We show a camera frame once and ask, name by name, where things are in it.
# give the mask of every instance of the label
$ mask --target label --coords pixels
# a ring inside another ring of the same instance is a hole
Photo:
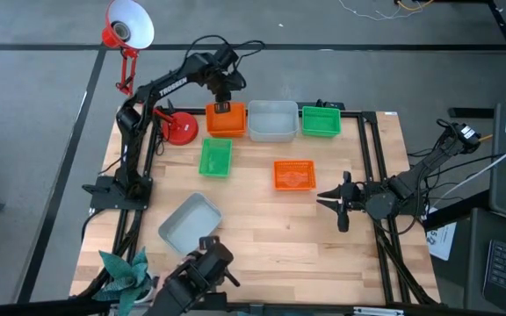
[[[436,208],[431,207],[429,214],[435,212],[436,210]],[[427,245],[429,246],[429,253],[431,255],[434,255],[436,258],[448,261],[455,232],[456,223],[451,223],[440,227],[439,229],[427,232]]]
[[[475,131],[474,131],[474,130],[472,130],[472,131],[468,132],[466,135],[464,135],[464,138],[469,139],[469,138],[470,138],[470,137],[472,137],[474,134],[475,134]]]
[[[180,86],[182,86],[185,83],[186,83],[186,77],[181,80],[176,81],[175,83],[170,84],[167,88],[159,90],[159,96],[165,97],[168,93],[171,93],[172,91],[179,88]]]

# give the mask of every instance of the artificial plant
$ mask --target artificial plant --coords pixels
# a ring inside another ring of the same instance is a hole
[[[98,301],[119,301],[119,316],[127,316],[134,301],[145,291],[151,289],[152,280],[148,276],[148,258],[143,248],[132,260],[132,265],[117,255],[99,251],[105,269],[114,281],[93,295]]]

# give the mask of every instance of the gray basket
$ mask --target gray basket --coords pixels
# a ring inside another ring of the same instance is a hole
[[[187,255],[199,247],[199,238],[211,234],[220,222],[220,210],[195,192],[159,226],[159,236],[180,255]]]
[[[300,123],[293,101],[251,101],[247,128],[253,141],[288,142],[296,137]]]

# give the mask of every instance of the orange basket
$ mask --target orange basket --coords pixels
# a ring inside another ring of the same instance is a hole
[[[314,161],[275,161],[272,174],[276,190],[315,189]]]
[[[206,130],[213,137],[242,137],[245,134],[245,103],[230,102],[229,112],[216,113],[214,104],[206,105]]]

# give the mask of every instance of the white cable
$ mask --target white cable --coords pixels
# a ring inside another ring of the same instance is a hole
[[[353,10],[351,8],[348,8],[346,5],[344,5],[343,0],[338,0],[338,1],[343,6],[343,8],[345,8],[347,11],[350,11],[350,12],[354,13],[358,17],[369,18],[369,19],[374,20],[374,21],[383,21],[383,20],[387,20],[387,19],[396,19],[396,18],[409,18],[410,16],[412,16],[412,15],[414,15],[416,13],[423,12],[423,7],[417,1],[417,4],[419,5],[419,11],[413,11],[413,12],[409,13],[408,15],[400,15],[400,16],[398,16],[396,14],[401,10],[401,6],[398,5],[397,11],[394,14],[392,14],[391,16],[387,16],[387,15],[382,14],[379,11],[375,11],[376,13],[380,14],[381,17],[382,17],[382,18],[376,18],[376,17],[372,17],[372,16],[369,16],[369,15],[366,15],[366,14],[359,14],[357,11],[355,11],[355,10]]]
[[[464,185],[464,184],[466,184],[466,183],[474,180],[474,178],[480,176],[485,171],[487,171],[489,169],[492,169],[497,163],[501,162],[505,158],[506,158],[506,154],[504,154],[503,156],[501,156],[501,158],[497,159],[496,161],[494,161],[493,163],[491,163],[490,165],[488,165],[486,168],[482,169],[480,172],[476,173],[473,176],[470,176],[469,178],[467,178],[466,180],[462,181],[461,183],[458,183],[458,185],[456,185],[452,189],[448,190],[445,194],[443,194],[443,196],[440,197],[437,200],[437,202],[435,202],[431,207],[435,207],[435,205],[438,204],[438,202],[442,201],[444,197],[446,197],[447,195],[449,195],[450,193],[452,193],[453,191],[455,191],[457,188],[461,187],[462,185]]]

